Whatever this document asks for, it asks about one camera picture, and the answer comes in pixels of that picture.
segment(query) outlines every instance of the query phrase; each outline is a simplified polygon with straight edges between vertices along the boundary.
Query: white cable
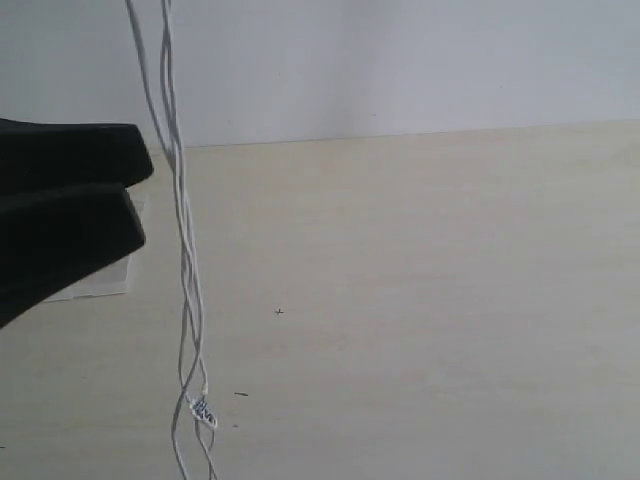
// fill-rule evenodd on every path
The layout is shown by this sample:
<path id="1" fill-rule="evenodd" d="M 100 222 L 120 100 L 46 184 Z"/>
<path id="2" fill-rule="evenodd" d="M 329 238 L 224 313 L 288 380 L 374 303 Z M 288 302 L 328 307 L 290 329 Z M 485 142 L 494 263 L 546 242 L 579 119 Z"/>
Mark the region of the white cable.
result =
<path id="1" fill-rule="evenodd" d="M 169 166 L 173 174 L 173 194 L 175 202 L 176 217 L 178 219 L 178 230 L 181 240 L 181 285 L 184 295 L 184 304 L 182 309 L 182 326 L 180 337 L 180 348 L 178 354 L 178 377 L 180 380 L 180 395 L 176 402 L 171 422 L 171 441 L 178 462 L 180 473 L 184 480 L 189 480 L 182 453 L 180 451 L 176 431 L 182 411 L 183 403 L 186 402 L 194 416 L 195 433 L 198 442 L 205 454 L 209 466 L 209 479 L 218 478 L 215 465 L 211 456 L 211 449 L 215 439 L 215 428 L 217 420 L 210 412 L 205 397 L 208 393 L 207 370 L 203 359 L 204 345 L 204 302 L 202 299 L 202 288 L 200 284 L 200 273 L 198 270 L 197 253 L 195 248 L 193 221 L 191 216 L 191 205 L 189 202 L 189 194 L 186 185 L 186 169 L 184 144 L 182 142 L 182 134 L 180 122 L 178 119 L 178 108 L 175 93 L 175 78 L 173 68 L 173 32 L 171 24 L 171 0 L 161 0 L 162 16 L 163 16 L 163 34 L 162 48 L 160 56 L 160 90 L 164 107 L 164 114 L 167 120 L 168 133 L 164 137 L 164 132 L 160 127 L 156 108 L 151 96 L 151 88 L 148 75 L 148 66 L 146 59 L 146 51 L 142 40 L 142 32 L 137 12 L 133 6 L 132 0 L 125 0 L 129 20 L 133 31 L 136 51 L 138 53 L 138 61 L 144 86 L 145 97 L 151 113 L 154 128 L 162 150 L 167 158 Z M 185 343 L 187 340 L 187 330 L 190 331 L 190 337 L 194 345 L 194 358 L 186 373 L 183 370 Z M 202 385 L 200 394 L 193 397 L 189 393 L 190 384 L 194 378 L 196 369 L 199 367 L 202 377 Z M 211 439 L 207 446 L 202 439 L 200 423 L 205 423 L 210 427 Z"/>

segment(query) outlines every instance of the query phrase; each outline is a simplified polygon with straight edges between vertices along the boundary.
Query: table surface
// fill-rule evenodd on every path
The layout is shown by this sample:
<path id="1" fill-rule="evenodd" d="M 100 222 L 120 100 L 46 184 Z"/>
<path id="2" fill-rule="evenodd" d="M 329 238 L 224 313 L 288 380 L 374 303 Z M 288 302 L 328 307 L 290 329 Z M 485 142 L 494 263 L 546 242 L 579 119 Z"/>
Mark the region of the table surface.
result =
<path id="1" fill-rule="evenodd" d="M 2 479 L 178 478 L 155 162 L 133 291 L 0 331 Z M 197 148 L 189 170 L 221 480 L 638 478 L 640 122 Z"/>

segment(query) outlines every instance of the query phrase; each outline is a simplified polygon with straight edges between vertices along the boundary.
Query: black object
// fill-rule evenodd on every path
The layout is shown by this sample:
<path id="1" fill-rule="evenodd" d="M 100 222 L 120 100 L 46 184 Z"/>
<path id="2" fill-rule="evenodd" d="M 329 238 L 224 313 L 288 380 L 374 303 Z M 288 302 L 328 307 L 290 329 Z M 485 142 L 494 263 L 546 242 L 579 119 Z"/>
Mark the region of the black object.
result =
<path id="1" fill-rule="evenodd" d="M 134 125 L 0 119 L 0 328 L 144 245 L 125 187 L 152 172 Z"/>

